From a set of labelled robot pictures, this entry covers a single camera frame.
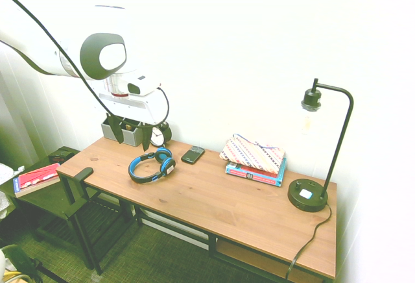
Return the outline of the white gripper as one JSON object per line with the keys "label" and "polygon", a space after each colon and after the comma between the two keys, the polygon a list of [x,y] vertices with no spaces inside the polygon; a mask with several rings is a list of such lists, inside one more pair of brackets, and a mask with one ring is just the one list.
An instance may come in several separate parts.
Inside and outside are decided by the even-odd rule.
{"label": "white gripper", "polygon": [[112,113],[107,114],[108,124],[119,143],[124,142],[122,119],[132,119],[150,125],[143,125],[141,128],[143,139],[142,147],[147,151],[150,147],[152,137],[152,126],[164,120],[164,93],[161,89],[140,96],[130,94],[128,97],[115,97],[104,90],[94,90],[97,97],[104,106]]}

